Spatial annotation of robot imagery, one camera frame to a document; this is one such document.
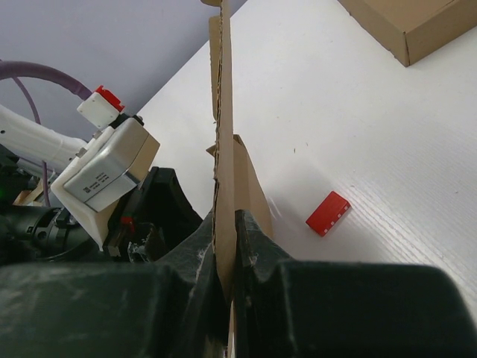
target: purple cable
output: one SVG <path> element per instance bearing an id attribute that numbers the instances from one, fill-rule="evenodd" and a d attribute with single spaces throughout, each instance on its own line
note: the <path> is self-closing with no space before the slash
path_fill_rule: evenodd
<path id="1" fill-rule="evenodd" d="M 25 85 L 17 78 L 17 77 L 12 77 L 12 79 L 15 81 L 16 85 L 20 88 L 20 90 L 23 92 L 23 95 L 28 101 L 28 104 L 30 105 L 31 111 L 33 112 L 33 117 L 35 118 L 35 122 L 38 125 L 41 125 L 42 122 L 40 121 L 40 115 L 38 114 L 38 109 L 37 106 L 35 106 L 35 102 L 33 102 L 33 99 L 26 89 Z M 50 197 L 48 195 L 48 168 L 46 167 L 46 162 L 42 162 L 42 181 L 43 181 L 43 196 L 45 197 L 45 205 L 47 207 L 50 207 Z"/>
<path id="2" fill-rule="evenodd" d="M 23 61 L 3 61 L 0 63 L 0 81 L 18 77 L 39 78 L 59 84 L 83 101 L 87 100 L 92 94 L 80 81 L 52 67 Z"/>

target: purple hose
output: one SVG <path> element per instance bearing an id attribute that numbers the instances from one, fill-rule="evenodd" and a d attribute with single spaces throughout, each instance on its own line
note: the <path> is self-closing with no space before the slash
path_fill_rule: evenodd
<path id="1" fill-rule="evenodd" d="M 15 81 L 16 85 L 20 88 L 20 90 L 23 92 L 23 95 L 28 101 L 28 104 L 30 105 L 31 111 L 33 112 L 33 117 L 35 118 L 35 123 L 38 125 L 41 125 L 42 122 L 40 121 L 40 115 L 38 114 L 38 109 L 37 106 L 35 106 L 35 102 L 33 102 L 33 99 L 26 89 L 25 85 L 17 78 L 17 77 L 12 77 L 12 79 Z M 50 197 L 48 195 L 48 168 L 46 167 L 46 162 L 42 162 L 42 182 L 43 182 L 43 197 L 45 198 L 45 205 L 47 207 L 50 207 Z"/>
<path id="2" fill-rule="evenodd" d="M 69 92 L 80 97 L 83 101 L 87 100 L 92 94 L 80 81 L 52 67 L 23 61 L 0 62 L 0 81 L 6 78 L 18 77 L 39 78 L 59 84 Z"/>

